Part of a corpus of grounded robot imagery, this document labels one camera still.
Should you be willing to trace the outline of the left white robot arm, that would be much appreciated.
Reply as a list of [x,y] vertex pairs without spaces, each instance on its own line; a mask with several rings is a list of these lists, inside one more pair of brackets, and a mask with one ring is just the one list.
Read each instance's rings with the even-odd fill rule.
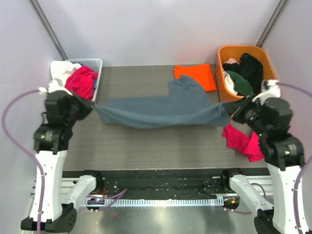
[[62,172],[74,124],[92,111],[92,103],[74,93],[58,90],[47,93],[43,123],[34,133],[37,166],[35,198],[31,212],[21,221],[25,231],[69,233],[78,209],[89,194],[104,188],[101,172],[84,170],[78,181],[61,195]]

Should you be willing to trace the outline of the grey-blue t shirt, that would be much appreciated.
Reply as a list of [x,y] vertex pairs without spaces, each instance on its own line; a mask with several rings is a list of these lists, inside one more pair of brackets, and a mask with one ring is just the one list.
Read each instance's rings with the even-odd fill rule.
[[181,75],[168,83],[167,96],[112,98],[94,105],[105,124],[140,129],[167,126],[227,126],[230,116],[223,103],[213,104],[203,87],[192,77]]

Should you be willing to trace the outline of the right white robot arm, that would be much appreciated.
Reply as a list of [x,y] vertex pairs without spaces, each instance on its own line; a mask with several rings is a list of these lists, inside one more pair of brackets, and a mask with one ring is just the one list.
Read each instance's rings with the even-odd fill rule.
[[293,112],[279,97],[261,101],[247,96],[225,105],[230,118],[247,124],[259,136],[259,147],[267,163],[273,191],[271,204],[249,182],[239,168],[221,174],[223,191],[236,192],[253,215],[259,234],[310,234],[302,195],[302,176],[308,163],[301,141],[289,133]]

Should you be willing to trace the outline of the orange t shirt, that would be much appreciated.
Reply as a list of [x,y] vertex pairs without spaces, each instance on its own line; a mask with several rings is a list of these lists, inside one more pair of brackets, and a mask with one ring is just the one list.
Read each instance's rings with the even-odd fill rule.
[[215,92],[217,90],[213,71],[208,63],[193,66],[176,65],[174,68],[175,78],[180,78],[182,74],[192,77],[202,85],[206,92]]

